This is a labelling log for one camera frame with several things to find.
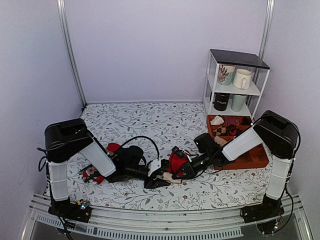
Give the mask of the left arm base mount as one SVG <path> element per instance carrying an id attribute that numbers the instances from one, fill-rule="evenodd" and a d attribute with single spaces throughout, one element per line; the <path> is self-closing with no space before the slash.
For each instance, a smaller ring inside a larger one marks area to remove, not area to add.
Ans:
<path id="1" fill-rule="evenodd" d="M 64 219 L 88 223 L 91 217 L 92 208 L 83 200 L 78 204 L 72 203 L 68 198 L 67 200 L 62 201 L 52 200 L 48 213 Z"/>

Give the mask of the red and beige sock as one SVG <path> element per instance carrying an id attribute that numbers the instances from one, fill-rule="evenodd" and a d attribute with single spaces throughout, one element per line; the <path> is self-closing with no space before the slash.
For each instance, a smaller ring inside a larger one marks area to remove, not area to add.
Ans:
<path id="1" fill-rule="evenodd" d="M 169 167 L 160 176 L 160 179 L 164 180 L 170 184 L 181 184 L 181 179 L 173 179 L 172 176 L 176 173 L 180 167 L 189 162 L 190 159 L 187 157 L 186 153 L 180 148 L 173 150 L 169 157 Z"/>

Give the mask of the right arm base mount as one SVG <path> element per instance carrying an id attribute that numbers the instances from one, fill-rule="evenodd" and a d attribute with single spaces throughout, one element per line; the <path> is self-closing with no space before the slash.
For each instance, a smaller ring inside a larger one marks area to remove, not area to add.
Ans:
<path id="1" fill-rule="evenodd" d="M 282 215 L 285 213 L 281 199 L 263 196 L 262 203 L 243 207 L 239 214 L 245 223 L 252 223 L 273 218 L 273 220 L 259 223 L 257 229 L 264 235 L 271 235 L 280 228 Z"/>

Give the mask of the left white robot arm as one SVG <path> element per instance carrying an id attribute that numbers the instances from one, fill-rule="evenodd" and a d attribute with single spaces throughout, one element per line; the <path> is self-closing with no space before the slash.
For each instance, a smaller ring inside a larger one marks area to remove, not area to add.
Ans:
<path id="1" fill-rule="evenodd" d="M 135 145 L 120 145 L 106 151 L 81 118 L 49 125 L 44 137 L 48 180 L 56 201 L 54 207 L 63 217 L 70 217 L 75 211 L 74 205 L 68 201 L 67 162 L 76 154 L 87 159 L 109 183 L 131 177 L 143 180 L 146 189 L 170 185 L 160 177 L 169 167 L 168 160 L 156 158 L 146 161 L 143 150 Z"/>

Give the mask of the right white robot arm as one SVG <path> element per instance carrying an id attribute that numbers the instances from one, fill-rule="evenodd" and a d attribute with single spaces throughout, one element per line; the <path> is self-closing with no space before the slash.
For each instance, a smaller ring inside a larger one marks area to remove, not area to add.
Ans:
<path id="1" fill-rule="evenodd" d="M 194 143 L 200 155 L 193 158 L 178 148 L 172 149 L 173 153 L 185 160 L 176 168 L 169 167 L 173 179 L 195 179 L 210 166 L 222 168 L 243 154 L 262 146 L 272 162 L 272 168 L 265 192 L 265 199 L 268 200 L 259 206 L 258 213 L 262 218 L 269 218 L 278 210 L 276 201 L 282 198 L 301 144 L 301 134 L 295 123 L 267 110 L 248 129 L 224 145 L 215 142 L 209 133 L 197 136 Z"/>

